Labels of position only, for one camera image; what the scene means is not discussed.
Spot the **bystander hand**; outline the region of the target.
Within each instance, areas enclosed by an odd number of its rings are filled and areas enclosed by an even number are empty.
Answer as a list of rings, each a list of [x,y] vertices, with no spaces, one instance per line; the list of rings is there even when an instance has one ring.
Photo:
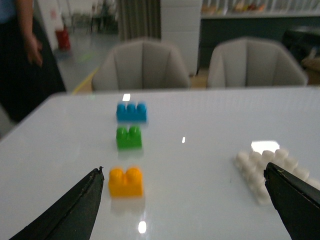
[[[31,36],[26,38],[25,50],[27,54],[27,59],[30,64],[36,64],[40,68],[43,65],[43,57],[41,51],[43,49],[42,43],[37,39],[37,37],[32,33]]]

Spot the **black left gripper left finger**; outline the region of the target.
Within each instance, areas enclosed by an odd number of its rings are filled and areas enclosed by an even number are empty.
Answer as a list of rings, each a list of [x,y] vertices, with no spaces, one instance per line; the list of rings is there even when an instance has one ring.
[[[103,167],[93,169],[12,240],[89,240],[104,185]]]

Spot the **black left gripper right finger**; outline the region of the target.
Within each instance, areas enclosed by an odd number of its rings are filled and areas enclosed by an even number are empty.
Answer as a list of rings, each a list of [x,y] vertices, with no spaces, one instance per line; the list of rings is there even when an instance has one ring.
[[[271,202],[292,240],[320,238],[320,191],[278,165],[263,171]]]

